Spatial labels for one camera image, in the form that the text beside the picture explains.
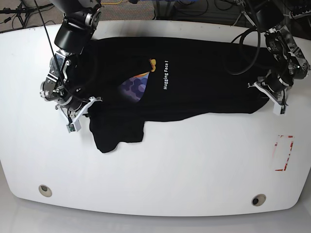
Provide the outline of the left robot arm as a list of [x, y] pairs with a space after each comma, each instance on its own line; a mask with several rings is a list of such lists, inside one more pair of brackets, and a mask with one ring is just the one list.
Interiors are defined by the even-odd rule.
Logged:
[[264, 34], [266, 47], [276, 60], [273, 67], [258, 65], [268, 72], [265, 76], [258, 77], [252, 86], [274, 102], [276, 115], [282, 115], [286, 111], [288, 92], [294, 80], [307, 77], [311, 70], [310, 64], [283, 24], [284, 15], [273, 1], [238, 0], [236, 4], [253, 25], [253, 30]]

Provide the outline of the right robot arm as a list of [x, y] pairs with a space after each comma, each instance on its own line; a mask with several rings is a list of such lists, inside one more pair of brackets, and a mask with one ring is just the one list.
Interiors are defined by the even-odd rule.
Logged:
[[53, 0], [51, 3], [64, 18], [54, 40], [58, 51], [52, 52], [50, 70], [41, 84], [40, 95], [46, 101], [55, 101], [68, 131], [77, 132], [81, 128], [79, 118], [100, 98], [79, 97], [80, 88], [70, 87], [69, 77], [73, 75], [77, 57], [96, 31], [102, 4], [99, 0]]

